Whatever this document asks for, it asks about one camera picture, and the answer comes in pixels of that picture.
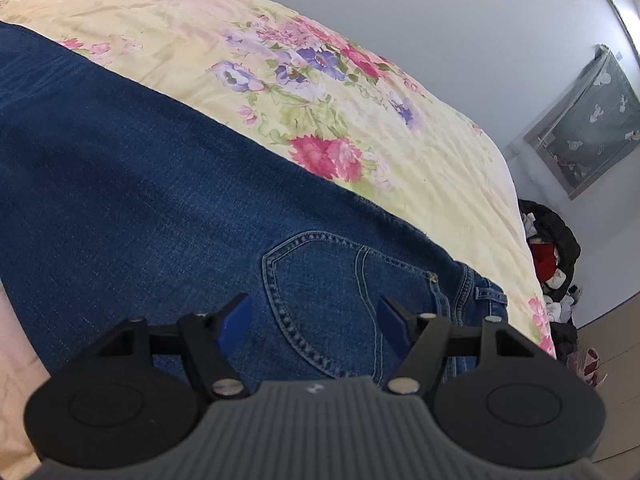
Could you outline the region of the blue denim jeans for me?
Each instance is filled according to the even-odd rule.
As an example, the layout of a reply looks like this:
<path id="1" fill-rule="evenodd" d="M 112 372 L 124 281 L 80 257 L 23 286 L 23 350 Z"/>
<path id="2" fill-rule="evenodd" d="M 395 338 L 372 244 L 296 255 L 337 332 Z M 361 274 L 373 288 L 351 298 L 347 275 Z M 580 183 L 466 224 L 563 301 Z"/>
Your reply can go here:
<path id="1" fill-rule="evenodd" d="M 421 231 L 168 96 L 29 29 L 1 29 L 1 279 L 56 372 L 127 318 L 170 324 L 239 294 L 243 382 L 399 363 L 376 306 L 454 325 L 506 295 Z"/>

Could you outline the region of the pile of dark clothes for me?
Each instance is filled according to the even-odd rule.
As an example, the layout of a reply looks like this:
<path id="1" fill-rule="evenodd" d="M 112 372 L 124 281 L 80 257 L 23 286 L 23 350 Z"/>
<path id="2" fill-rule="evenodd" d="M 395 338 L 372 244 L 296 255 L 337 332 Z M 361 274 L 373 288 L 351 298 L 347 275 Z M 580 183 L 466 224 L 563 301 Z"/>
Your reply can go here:
<path id="1" fill-rule="evenodd" d="M 519 200 L 518 209 L 542 291 L 541 300 L 529 303 L 541 332 L 539 347 L 555 356 L 588 386 L 596 388 L 605 380 L 599 373 L 600 356 L 596 349 L 578 348 L 573 320 L 582 298 L 582 289 L 574 283 L 582 248 L 565 221 L 549 207 L 532 200 Z"/>

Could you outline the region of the floral yellow bed quilt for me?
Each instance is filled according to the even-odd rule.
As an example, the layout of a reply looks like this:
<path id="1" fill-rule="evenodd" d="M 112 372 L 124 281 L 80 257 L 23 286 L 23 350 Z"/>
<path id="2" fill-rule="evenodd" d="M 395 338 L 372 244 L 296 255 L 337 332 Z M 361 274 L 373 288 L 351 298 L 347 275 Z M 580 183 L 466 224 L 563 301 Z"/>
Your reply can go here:
<path id="1" fill-rule="evenodd" d="M 506 161 L 386 58 L 269 0 L 1 0 L 6 24 L 407 222 L 496 284 L 505 317 L 539 347 L 529 303 L 542 293 Z"/>

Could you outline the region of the grey patterned window curtain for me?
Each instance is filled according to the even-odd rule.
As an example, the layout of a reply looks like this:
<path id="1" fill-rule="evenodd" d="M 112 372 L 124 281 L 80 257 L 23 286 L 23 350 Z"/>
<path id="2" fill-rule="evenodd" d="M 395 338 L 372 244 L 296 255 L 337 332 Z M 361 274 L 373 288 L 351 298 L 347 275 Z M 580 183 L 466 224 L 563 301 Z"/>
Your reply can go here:
<path id="1" fill-rule="evenodd" d="M 569 198 L 639 146 L 639 98 L 616 56 L 597 47 L 574 87 L 524 136 Z"/>

